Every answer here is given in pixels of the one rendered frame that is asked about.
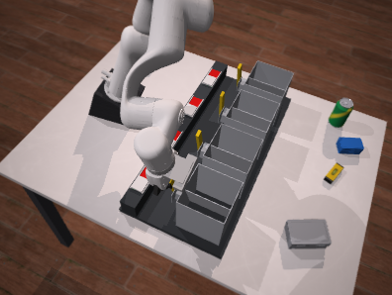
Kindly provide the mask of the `green drink can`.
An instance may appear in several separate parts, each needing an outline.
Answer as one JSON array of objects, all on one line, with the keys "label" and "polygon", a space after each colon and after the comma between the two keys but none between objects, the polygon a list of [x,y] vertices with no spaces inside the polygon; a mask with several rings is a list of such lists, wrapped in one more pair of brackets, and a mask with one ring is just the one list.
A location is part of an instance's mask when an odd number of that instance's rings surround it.
[{"label": "green drink can", "polygon": [[339,100],[329,118],[329,123],[336,128],[341,128],[353,110],[353,102],[348,98]]}]

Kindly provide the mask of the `grey flat case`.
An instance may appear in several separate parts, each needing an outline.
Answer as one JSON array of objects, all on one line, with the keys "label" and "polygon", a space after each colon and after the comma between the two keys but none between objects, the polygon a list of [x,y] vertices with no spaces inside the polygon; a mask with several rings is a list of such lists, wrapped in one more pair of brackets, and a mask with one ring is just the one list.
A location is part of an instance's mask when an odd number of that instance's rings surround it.
[{"label": "grey flat case", "polygon": [[326,248],[332,243],[325,219],[287,220],[284,229],[289,249]]}]

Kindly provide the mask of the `blue box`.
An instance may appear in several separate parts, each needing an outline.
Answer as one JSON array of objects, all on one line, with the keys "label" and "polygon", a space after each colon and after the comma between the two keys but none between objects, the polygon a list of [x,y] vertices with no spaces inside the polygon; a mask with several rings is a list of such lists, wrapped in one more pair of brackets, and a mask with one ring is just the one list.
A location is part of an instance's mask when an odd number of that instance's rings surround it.
[{"label": "blue box", "polygon": [[360,154],[364,150],[361,138],[339,137],[336,145],[339,153]]}]

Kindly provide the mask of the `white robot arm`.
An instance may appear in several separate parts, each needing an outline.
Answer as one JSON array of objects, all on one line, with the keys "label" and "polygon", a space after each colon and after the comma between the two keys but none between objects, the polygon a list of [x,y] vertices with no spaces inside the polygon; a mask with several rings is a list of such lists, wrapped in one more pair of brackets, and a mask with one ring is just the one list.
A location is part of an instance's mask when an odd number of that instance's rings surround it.
[{"label": "white robot arm", "polygon": [[198,162],[198,157],[188,153],[184,158],[171,148],[184,120],[183,104],[137,97],[138,90],[148,75],[184,57],[187,29],[204,33],[213,18],[213,0],[139,0],[133,25],[122,32],[113,74],[101,71],[109,77],[101,76],[106,94],[121,103],[123,125],[140,130],[134,139],[137,155],[149,172],[174,180],[173,189],[182,193]]}]

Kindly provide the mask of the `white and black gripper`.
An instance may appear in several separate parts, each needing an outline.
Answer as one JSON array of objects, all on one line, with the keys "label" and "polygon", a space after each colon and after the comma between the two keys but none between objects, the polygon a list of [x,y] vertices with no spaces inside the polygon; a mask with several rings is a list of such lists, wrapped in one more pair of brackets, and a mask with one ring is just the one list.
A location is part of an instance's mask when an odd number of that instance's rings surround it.
[{"label": "white and black gripper", "polygon": [[[173,148],[172,148],[172,150],[173,150],[173,153],[174,153],[174,154],[179,155],[179,151],[174,150]],[[163,175],[164,175],[164,174],[163,174]],[[171,184],[169,183],[171,179],[170,179],[170,178],[167,178],[167,177],[165,177],[165,176],[163,176],[163,175],[155,175],[155,174],[152,174],[151,172],[149,172],[149,171],[146,169],[147,181],[148,181],[148,183],[149,183],[150,185],[152,185],[152,186],[154,185],[153,194],[156,195],[156,196],[158,196],[158,194],[160,193],[160,191],[162,191],[162,190],[164,190],[164,189],[168,189],[168,188],[172,189],[172,186],[171,186]]]}]

